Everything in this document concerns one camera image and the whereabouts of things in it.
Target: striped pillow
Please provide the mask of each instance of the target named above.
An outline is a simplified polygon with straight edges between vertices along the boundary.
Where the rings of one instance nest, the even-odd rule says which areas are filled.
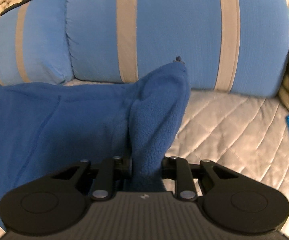
[[[135,82],[174,60],[192,88],[277,93],[289,49],[286,0],[68,0],[81,80]]]
[[[61,84],[73,78],[66,0],[33,0],[0,18],[0,84]]]

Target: fleece blanket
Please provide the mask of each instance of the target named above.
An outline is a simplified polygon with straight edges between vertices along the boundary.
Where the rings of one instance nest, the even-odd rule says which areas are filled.
[[[131,146],[132,190],[160,191],[161,161],[190,95],[174,62],[134,84],[0,86],[0,199],[81,159],[99,163]]]

